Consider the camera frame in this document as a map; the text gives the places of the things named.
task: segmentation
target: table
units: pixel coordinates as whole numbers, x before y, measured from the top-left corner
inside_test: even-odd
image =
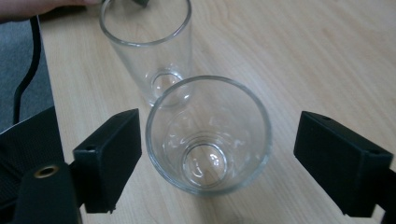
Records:
[[[396,153],[396,2],[191,0],[196,75],[233,78],[266,105],[274,148],[248,187],[199,198],[168,184],[149,161],[149,106],[99,27],[99,7],[41,21],[66,161],[112,115],[139,108],[143,156],[112,215],[84,223],[378,223],[351,218],[294,158],[300,114],[316,112]]]

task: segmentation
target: glass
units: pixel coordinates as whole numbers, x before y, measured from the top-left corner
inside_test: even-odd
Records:
[[[106,0],[100,25],[149,104],[190,76],[190,0]]]
[[[271,149],[262,102],[226,77],[200,76],[169,88],[148,116],[146,143],[157,171],[189,193],[213,196],[249,183]]]

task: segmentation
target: glass rim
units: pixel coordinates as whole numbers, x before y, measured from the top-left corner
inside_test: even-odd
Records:
[[[241,181],[238,184],[232,185],[226,189],[205,189],[205,190],[198,190],[198,189],[194,189],[193,187],[188,187],[187,185],[184,185],[182,183],[179,183],[175,180],[172,179],[171,176],[169,176],[165,170],[161,167],[161,165],[158,163],[157,159],[154,156],[153,153],[153,148],[152,148],[152,144],[150,141],[151,138],[151,126],[152,126],[152,121],[153,118],[157,112],[157,110],[160,108],[161,103],[163,102],[163,100],[166,98],[167,95],[169,95],[171,92],[173,92],[174,90],[176,90],[177,88],[194,82],[194,81],[200,81],[200,80],[216,80],[216,81],[222,81],[231,85],[234,85],[236,88],[238,88],[240,91],[243,91],[244,93],[246,93],[250,99],[253,100],[253,102],[256,104],[256,106],[258,107],[258,109],[260,110],[260,113],[262,115],[262,119],[264,120],[264,122],[267,124],[265,127],[265,130],[267,131],[265,134],[265,138],[268,140],[268,143],[264,146],[264,149],[266,150],[266,152],[264,153],[263,157],[262,157],[262,161],[255,167],[253,173],[247,177],[246,179],[244,179],[243,181]],[[230,193],[236,189],[241,189],[242,187],[248,185],[250,182],[252,182],[263,170],[265,164],[268,162],[270,155],[272,154],[272,127],[271,127],[271,122],[269,120],[269,115],[267,113],[267,110],[265,109],[265,106],[263,105],[263,103],[260,101],[260,99],[246,86],[244,86],[243,84],[227,78],[227,77],[218,77],[218,76],[198,76],[198,77],[189,77],[186,79],[183,79],[181,81],[179,81],[178,83],[176,83],[175,85],[171,86],[168,90],[166,90],[163,95],[157,99],[157,101],[155,102],[154,106],[151,108],[149,114],[148,114],[148,121],[146,124],[146,148],[148,151],[148,156],[151,160],[151,162],[153,163],[155,169],[157,170],[157,172],[166,180],[168,181],[170,184],[178,187],[179,189],[182,189],[186,192],[195,194],[195,195],[200,195],[200,196],[216,196],[216,195],[222,195],[222,194],[227,194]]]
[[[102,6],[101,6],[101,10],[100,10],[100,27],[103,31],[103,33],[105,33],[105,35],[112,41],[116,42],[117,44],[120,45],[124,45],[124,46],[130,46],[130,47],[149,47],[149,46],[155,46],[155,45],[159,45],[163,42],[166,42],[174,37],[176,37],[178,34],[180,34],[184,28],[187,27],[187,25],[189,24],[190,20],[191,20],[191,14],[192,14],[192,8],[191,8],[191,2],[190,0],[186,0],[187,2],[187,16],[186,19],[184,19],[183,23],[181,23],[181,25],[170,35],[158,39],[158,40],[154,40],[154,41],[150,41],[150,42],[132,42],[132,41],[127,41],[127,40],[123,40],[123,39],[119,39],[118,37],[114,36],[113,34],[111,34],[106,26],[105,26],[105,14],[106,14],[106,8],[107,5],[110,4],[110,2],[112,2],[114,0],[106,0]]]

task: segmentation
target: person's hand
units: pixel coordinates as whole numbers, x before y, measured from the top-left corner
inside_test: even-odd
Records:
[[[0,23],[27,20],[56,7],[87,6],[101,2],[101,0],[0,0]]]

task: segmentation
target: floor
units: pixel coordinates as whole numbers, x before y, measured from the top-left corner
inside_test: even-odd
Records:
[[[33,40],[29,21],[0,24],[0,133],[12,126],[14,91],[30,67]],[[53,106],[50,78],[41,50],[35,78],[21,98],[21,120]]]

